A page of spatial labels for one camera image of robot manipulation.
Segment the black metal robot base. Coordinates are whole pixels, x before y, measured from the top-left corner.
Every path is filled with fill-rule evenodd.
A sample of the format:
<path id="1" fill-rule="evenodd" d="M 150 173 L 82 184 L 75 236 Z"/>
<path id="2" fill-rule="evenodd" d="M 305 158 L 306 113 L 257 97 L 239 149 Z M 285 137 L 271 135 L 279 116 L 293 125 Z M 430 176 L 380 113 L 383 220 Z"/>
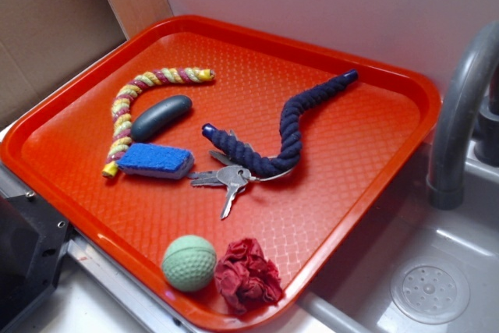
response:
<path id="1" fill-rule="evenodd" d="M 11 332 L 56 289 L 73 226 L 30 191 L 1 199 L 1 331 Z"/>

